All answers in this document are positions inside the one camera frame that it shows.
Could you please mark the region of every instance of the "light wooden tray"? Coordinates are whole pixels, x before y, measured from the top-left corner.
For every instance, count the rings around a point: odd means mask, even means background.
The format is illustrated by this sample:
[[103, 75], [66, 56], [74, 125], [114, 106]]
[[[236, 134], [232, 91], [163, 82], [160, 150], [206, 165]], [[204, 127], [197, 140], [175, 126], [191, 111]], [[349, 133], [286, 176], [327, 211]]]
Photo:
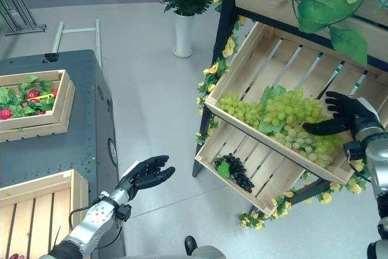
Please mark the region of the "light wooden tray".
[[[87, 180], [75, 170], [0, 189], [0, 258], [38, 259], [69, 234], [70, 211], [87, 206]], [[85, 212], [73, 216], [79, 224]]]
[[[213, 160], [229, 153], [233, 153], [243, 162], [247, 169], [246, 175], [255, 185], [252, 193], [245, 191], [234, 181], [222, 177], [215, 169]], [[276, 209], [271, 198], [283, 195], [292, 188], [304, 172], [300, 165], [226, 122], [220, 123], [195, 159], [267, 215]]]
[[46, 112], [45, 115], [25, 116], [0, 121], [0, 142], [67, 132], [75, 95], [73, 81], [65, 70], [57, 70], [0, 76], [0, 86], [19, 84], [28, 79], [29, 75], [36, 75], [42, 80], [54, 80], [53, 88], [58, 89], [58, 94], [55, 98], [53, 110]]
[[[215, 90], [207, 98], [206, 106], [223, 120], [303, 168], [329, 181], [345, 184], [353, 175], [353, 170], [348, 165], [342, 149], [337, 149], [333, 164], [324, 169], [221, 110], [218, 102], [225, 94], [236, 93], [241, 97], [247, 92], [243, 100], [247, 103], [258, 103], [265, 87], [271, 86], [275, 80], [287, 90], [302, 85], [304, 96], [314, 99], [344, 60], [349, 59], [331, 49], [257, 22], [230, 63], [230, 72], [221, 77]], [[366, 76], [363, 75], [365, 69], [369, 70]], [[384, 72], [373, 67], [358, 67], [345, 62], [328, 90], [348, 95], [363, 77], [365, 79], [354, 97], [365, 97], [377, 109], [382, 123], [386, 126], [388, 87]], [[341, 137], [344, 141], [351, 140], [349, 133], [343, 133]], [[257, 160], [256, 165], [259, 166], [261, 162]]]

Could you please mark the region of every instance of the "cable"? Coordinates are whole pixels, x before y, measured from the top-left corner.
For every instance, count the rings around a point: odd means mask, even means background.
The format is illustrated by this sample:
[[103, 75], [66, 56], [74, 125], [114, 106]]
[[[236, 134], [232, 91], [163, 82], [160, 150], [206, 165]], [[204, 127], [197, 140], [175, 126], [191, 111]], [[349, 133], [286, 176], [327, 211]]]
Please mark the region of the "cable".
[[106, 248], [106, 247], [112, 245], [112, 244], [118, 239], [118, 237], [120, 236], [121, 230], [122, 230], [122, 223], [121, 223], [121, 226], [120, 226], [120, 230], [119, 230], [119, 232], [117, 233], [117, 236], [113, 239], [113, 241], [110, 242], [109, 244], [106, 244], [105, 246], [97, 247], [97, 248], [96, 248], [97, 250], [101, 250], [101, 249], [103, 249], [103, 248]]

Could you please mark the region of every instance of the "gray floor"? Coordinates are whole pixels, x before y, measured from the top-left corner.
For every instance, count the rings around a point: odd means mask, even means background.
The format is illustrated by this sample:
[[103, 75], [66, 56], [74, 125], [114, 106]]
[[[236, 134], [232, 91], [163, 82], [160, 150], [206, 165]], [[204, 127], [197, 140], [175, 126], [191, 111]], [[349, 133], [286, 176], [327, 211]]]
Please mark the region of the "gray floor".
[[[342, 191], [325, 206], [316, 201], [292, 207], [265, 229], [239, 226], [237, 214], [249, 203], [209, 171], [191, 176], [200, 117], [196, 87], [209, 66], [219, 14], [195, 19], [194, 55], [178, 59], [173, 13], [158, 3], [106, 4], [33, 10], [47, 32], [3, 37], [0, 58], [48, 52], [59, 21], [65, 27], [101, 22], [104, 75], [115, 104], [119, 171], [135, 160], [168, 154], [176, 173], [166, 183], [142, 190], [125, 224], [128, 255], [183, 254], [183, 239], [212, 244], [227, 258], [365, 258], [378, 239], [378, 214], [371, 187], [361, 195]], [[93, 33], [65, 35], [60, 50], [94, 49]]]

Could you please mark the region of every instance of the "person's foot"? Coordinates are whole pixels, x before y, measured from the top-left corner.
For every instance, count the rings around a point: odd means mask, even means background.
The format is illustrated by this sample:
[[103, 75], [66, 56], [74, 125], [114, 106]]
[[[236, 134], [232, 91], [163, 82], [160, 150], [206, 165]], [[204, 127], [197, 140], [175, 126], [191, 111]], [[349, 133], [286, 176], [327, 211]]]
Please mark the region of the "person's foot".
[[184, 239], [184, 247], [186, 248], [186, 254], [188, 256], [191, 256], [193, 251], [198, 248], [196, 241], [192, 236], [187, 236], [186, 239]]

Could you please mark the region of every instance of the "white vase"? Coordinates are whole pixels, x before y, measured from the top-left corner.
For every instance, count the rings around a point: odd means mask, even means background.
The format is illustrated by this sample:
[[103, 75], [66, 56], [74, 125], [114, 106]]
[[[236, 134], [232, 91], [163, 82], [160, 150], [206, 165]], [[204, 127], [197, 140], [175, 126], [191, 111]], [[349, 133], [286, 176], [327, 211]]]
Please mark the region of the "white vase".
[[193, 53], [192, 31], [194, 16], [179, 15], [175, 12], [176, 47], [173, 54], [180, 58], [190, 57]]

